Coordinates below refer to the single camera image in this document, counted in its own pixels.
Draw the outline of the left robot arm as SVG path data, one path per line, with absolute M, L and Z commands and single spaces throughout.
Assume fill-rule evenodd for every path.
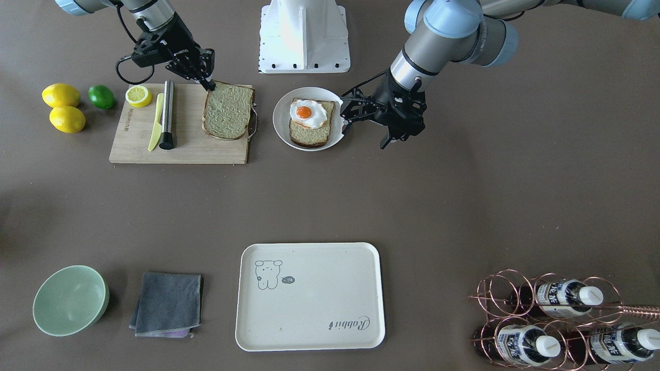
M 406 44 L 370 95 L 356 85 L 346 91 L 340 133 L 356 122 L 387 128 L 379 147 L 406 141 L 425 129 L 426 88 L 447 63 L 500 66 L 518 49 L 511 20 L 555 1 L 414 1 L 405 13 Z

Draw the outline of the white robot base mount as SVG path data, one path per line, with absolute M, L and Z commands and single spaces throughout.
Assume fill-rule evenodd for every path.
M 351 68 L 346 9 L 335 1 L 271 1 L 261 8 L 258 71 L 346 73 Z

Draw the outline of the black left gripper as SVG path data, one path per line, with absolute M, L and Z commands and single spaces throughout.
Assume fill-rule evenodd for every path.
M 372 95 L 365 95 L 360 87 L 385 75 Z M 349 132 L 355 122 L 372 121 L 387 127 L 387 134 L 380 142 L 384 150 L 389 143 L 406 141 L 410 136 L 417 136 L 426 125 L 423 113 L 427 109 L 426 93 L 420 92 L 421 77 L 414 77 L 410 89 L 402 87 L 389 72 L 381 72 L 368 78 L 346 91 L 340 99 L 346 104 L 340 111 L 346 121 L 342 124 L 341 134 Z

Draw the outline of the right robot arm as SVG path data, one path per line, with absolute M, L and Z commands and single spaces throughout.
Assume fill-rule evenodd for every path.
M 129 36 L 134 51 L 122 57 L 119 66 L 131 60 L 140 68 L 165 64 L 168 71 L 199 83 L 205 91 L 214 91 L 216 83 L 211 76 L 215 67 L 215 52 L 202 48 L 193 39 L 191 31 L 175 12 L 169 1 L 57 1 L 68 14 L 82 16 L 107 8 L 116 8 L 118 15 L 124 7 L 135 18 L 142 33 L 139 38 Z

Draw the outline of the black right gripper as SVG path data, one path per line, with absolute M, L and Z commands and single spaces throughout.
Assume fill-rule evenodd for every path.
M 216 89 L 216 82 L 211 78 L 215 50 L 200 47 L 177 12 L 155 30 L 149 30 L 146 20 L 141 18 L 136 23 L 142 34 L 135 43 L 131 58 L 140 68 L 166 63 L 167 70 L 186 80 L 201 82 L 205 91 Z

